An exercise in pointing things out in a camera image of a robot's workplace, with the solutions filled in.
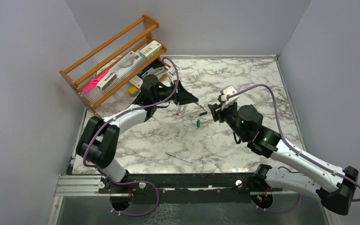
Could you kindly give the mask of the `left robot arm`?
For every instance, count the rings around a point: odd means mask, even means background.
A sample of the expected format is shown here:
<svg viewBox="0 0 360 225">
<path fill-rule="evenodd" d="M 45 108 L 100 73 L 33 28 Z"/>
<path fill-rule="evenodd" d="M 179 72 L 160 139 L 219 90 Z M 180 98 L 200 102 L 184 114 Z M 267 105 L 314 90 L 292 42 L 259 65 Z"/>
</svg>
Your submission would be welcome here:
<svg viewBox="0 0 360 225">
<path fill-rule="evenodd" d="M 76 147 L 77 155 L 83 157 L 86 166 L 96 167 L 111 179 L 116 192 L 128 188 L 127 170 L 115 159 L 118 139 L 132 127 L 148 121 L 158 105 L 172 101 L 177 105 L 197 103 L 199 99 L 184 89 L 180 81 L 163 85 L 155 75 L 143 78 L 141 91 L 125 110 L 109 117 L 91 117 Z"/>
</svg>

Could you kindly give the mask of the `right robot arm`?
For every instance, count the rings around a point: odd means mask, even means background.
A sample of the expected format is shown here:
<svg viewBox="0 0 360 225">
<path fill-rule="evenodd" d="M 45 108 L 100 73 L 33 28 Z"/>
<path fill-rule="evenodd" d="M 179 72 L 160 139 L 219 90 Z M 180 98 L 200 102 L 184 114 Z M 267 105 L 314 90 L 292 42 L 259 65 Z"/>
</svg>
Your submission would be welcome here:
<svg viewBox="0 0 360 225">
<path fill-rule="evenodd" d="M 286 143 L 286 139 L 262 125 L 263 115 L 252 105 L 241 107 L 234 103 L 208 105 L 214 121 L 226 123 L 233 131 L 236 144 L 247 143 L 255 154 L 279 161 L 296 172 L 280 172 L 269 165 L 258 166 L 252 177 L 252 186 L 288 189 L 310 196 L 326 209 L 338 215 L 348 215 L 356 191 L 359 171 L 331 165 L 311 154 Z"/>
</svg>

